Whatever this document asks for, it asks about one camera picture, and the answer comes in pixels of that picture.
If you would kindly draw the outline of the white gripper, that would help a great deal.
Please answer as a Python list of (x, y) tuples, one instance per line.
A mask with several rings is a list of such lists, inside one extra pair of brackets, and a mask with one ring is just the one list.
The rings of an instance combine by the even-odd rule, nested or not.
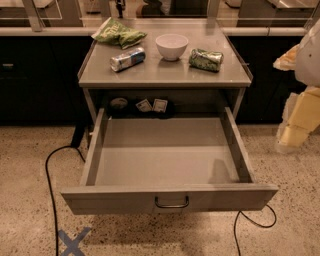
[(320, 20), (302, 38), (273, 63), (281, 71), (295, 69), (295, 77), (307, 86), (300, 94), (291, 93), (286, 101), (282, 123), (277, 131), (276, 150), (297, 150), (320, 125)]

